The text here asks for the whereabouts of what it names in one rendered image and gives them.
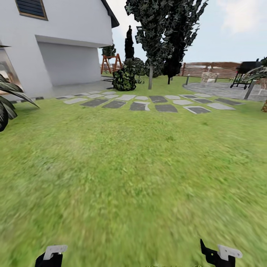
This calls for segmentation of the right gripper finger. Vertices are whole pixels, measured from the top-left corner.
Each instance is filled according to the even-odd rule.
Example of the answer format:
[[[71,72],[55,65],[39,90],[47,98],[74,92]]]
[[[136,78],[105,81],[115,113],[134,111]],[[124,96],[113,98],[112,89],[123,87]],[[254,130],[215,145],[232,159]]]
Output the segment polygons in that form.
[[[210,248],[205,247],[204,242],[203,242],[202,239],[200,240],[200,243],[201,243],[202,253],[205,255],[205,258],[206,258],[205,250],[210,249]]]

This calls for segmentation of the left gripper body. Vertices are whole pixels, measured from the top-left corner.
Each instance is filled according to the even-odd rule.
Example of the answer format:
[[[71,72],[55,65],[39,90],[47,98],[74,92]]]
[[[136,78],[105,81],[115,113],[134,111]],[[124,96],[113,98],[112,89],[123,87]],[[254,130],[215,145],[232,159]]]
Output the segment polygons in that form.
[[[44,260],[44,255],[39,256],[36,260],[35,267],[61,267],[63,255],[53,254],[49,260]]]

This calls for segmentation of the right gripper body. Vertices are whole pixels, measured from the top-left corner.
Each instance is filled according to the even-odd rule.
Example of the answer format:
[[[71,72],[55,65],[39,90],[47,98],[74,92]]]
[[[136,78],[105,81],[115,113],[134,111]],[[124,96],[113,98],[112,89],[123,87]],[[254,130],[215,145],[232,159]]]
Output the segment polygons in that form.
[[[215,267],[235,267],[235,258],[229,256],[228,261],[221,259],[217,251],[207,249],[205,250],[206,261],[210,264],[214,264]]]

